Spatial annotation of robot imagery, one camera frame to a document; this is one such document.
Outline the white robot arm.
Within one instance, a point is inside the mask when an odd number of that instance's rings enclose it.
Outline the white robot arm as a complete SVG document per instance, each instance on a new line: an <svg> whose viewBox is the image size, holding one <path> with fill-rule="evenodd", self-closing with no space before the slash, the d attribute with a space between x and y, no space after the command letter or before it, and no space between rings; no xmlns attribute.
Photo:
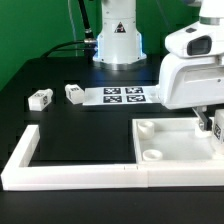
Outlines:
<svg viewBox="0 0 224 224"><path fill-rule="evenodd" d="M168 109L191 108L199 127L212 129L205 111L224 103L224 0L182 0L200 8L199 20L165 38L156 96ZM101 0L102 31L94 64L126 70L146 61L136 29L136 0Z"/></svg>

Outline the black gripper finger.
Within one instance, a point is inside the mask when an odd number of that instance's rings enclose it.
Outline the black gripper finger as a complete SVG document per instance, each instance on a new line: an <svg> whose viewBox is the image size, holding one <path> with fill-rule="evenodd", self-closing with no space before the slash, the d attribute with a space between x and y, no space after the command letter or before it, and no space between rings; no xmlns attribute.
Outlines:
<svg viewBox="0 0 224 224"><path fill-rule="evenodd" d="M212 120L206 114L207 107L206 106L198 106L193 107L192 110L196 114L199 119L199 128L202 131L211 131L212 130Z"/></svg>

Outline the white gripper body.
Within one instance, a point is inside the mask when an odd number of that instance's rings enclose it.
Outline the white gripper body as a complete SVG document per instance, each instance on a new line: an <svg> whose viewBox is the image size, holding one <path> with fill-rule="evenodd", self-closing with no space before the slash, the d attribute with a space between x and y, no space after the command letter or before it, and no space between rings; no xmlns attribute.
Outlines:
<svg viewBox="0 0 224 224"><path fill-rule="evenodd" d="M168 109L224 103L224 21L196 22L168 35L158 97Z"/></svg>

